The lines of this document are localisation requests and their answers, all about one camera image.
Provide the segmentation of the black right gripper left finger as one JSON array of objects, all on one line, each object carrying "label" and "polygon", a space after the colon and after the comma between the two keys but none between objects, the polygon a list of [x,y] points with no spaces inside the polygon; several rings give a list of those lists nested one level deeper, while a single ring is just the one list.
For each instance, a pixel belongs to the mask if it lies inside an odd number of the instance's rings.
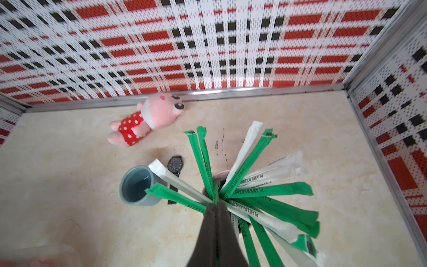
[{"label": "black right gripper left finger", "polygon": [[199,236],[187,267],[214,267],[217,259],[217,208],[210,204],[203,215]]}]

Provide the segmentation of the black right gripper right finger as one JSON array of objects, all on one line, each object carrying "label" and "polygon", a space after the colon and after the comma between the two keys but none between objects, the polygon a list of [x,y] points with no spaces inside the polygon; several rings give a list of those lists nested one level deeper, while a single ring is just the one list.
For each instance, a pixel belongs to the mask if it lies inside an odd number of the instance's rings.
[{"label": "black right gripper right finger", "polygon": [[220,267],[248,267],[234,233],[231,216],[224,201],[217,204],[217,245]]}]

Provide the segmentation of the clear plastic carrier bag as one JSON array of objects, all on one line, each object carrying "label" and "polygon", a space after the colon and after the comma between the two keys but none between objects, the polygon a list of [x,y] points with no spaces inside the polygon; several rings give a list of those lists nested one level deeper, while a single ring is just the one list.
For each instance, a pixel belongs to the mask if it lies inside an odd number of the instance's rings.
[{"label": "clear plastic carrier bag", "polygon": [[2,267],[83,267],[77,250],[64,243],[1,250]]}]

